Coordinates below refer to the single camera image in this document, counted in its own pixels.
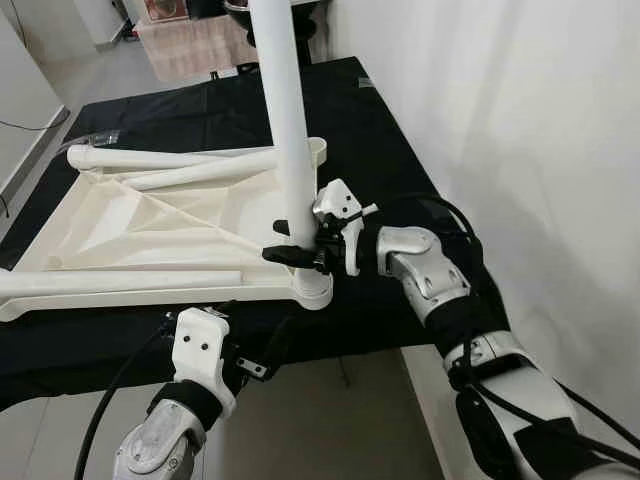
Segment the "white cabinet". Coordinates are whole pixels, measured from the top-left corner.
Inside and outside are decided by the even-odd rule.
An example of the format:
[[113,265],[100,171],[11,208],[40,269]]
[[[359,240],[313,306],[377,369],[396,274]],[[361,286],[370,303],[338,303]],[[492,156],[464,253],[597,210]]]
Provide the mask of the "white cabinet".
[[73,0],[84,28],[97,50],[110,49],[131,32],[127,0]]

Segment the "white plastic table top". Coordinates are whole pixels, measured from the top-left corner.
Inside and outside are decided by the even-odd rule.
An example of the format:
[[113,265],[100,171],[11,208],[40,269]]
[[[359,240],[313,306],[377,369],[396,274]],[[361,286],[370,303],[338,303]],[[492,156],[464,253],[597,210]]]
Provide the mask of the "white plastic table top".
[[76,178],[68,192],[17,265],[0,270],[236,270],[243,273],[242,283],[10,298],[0,300],[0,323],[12,323],[32,311],[68,308],[293,300],[308,310],[320,310],[332,302],[335,287],[330,276],[262,259],[262,248],[289,242],[273,230],[273,221],[285,215],[276,170],[137,191],[116,179],[170,169],[70,168]]

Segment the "black wooden stool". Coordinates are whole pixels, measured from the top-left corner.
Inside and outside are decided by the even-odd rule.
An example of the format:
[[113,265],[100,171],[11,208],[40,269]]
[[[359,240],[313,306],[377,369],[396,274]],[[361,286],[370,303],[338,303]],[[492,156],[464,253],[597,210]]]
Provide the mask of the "black wooden stool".
[[[239,26],[244,29],[244,37],[251,51],[255,54],[255,59],[238,61],[236,72],[238,74],[253,73],[259,70],[259,60],[256,60],[256,41],[253,29],[248,17],[237,20]],[[294,40],[296,40],[298,60],[300,67],[312,65],[316,60],[323,61],[326,55],[326,31],[321,28],[321,24],[310,18],[293,18]]]

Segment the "clear tape strip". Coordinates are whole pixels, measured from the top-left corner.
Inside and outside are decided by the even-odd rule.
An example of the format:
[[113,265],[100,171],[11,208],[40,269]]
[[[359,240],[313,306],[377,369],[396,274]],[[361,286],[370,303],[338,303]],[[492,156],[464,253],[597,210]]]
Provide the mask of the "clear tape strip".
[[119,142],[120,134],[122,134],[120,131],[104,131],[87,134],[87,136],[84,137],[84,145],[90,146],[91,148],[115,145],[115,143]]

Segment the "red printed box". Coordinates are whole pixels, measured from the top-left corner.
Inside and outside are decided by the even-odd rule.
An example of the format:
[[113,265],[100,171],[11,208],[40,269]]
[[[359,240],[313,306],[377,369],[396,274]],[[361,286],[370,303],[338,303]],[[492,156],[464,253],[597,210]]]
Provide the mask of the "red printed box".
[[142,0],[150,23],[173,22],[189,18],[186,0]]

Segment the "black tablecloth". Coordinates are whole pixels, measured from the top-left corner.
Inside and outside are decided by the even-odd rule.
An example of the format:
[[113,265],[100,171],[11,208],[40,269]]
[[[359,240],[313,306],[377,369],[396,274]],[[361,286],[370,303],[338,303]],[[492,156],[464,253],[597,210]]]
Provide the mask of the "black tablecloth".
[[[358,90],[360,60],[346,58],[302,69],[308,132],[329,145],[321,180],[347,182],[362,201],[383,206],[393,227],[440,230],[445,251],[475,278],[471,244],[449,216],[419,202],[434,184],[411,151],[378,90]],[[65,140],[120,131],[133,150],[192,152],[269,145],[262,82],[256,74],[210,79],[193,86],[92,102],[70,119]],[[436,346],[412,314],[396,280],[365,273],[337,280],[323,311],[285,301],[239,302],[230,338],[271,333],[285,315],[300,315],[285,364],[398,347]],[[0,323],[0,411],[40,397],[164,383],[173,376],[173,339],[152,340],[170,307],[73,308],[29,312]]]

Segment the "pink cloth covered table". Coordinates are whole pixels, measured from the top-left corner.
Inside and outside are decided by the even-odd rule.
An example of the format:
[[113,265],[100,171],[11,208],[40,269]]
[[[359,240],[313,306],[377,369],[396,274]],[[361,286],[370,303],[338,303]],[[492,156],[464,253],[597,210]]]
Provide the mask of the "pink cloth covered table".
[[259,59],[246,29],[229,15],[204,19],[142,22],[134,27],[160,81],[207,77]]

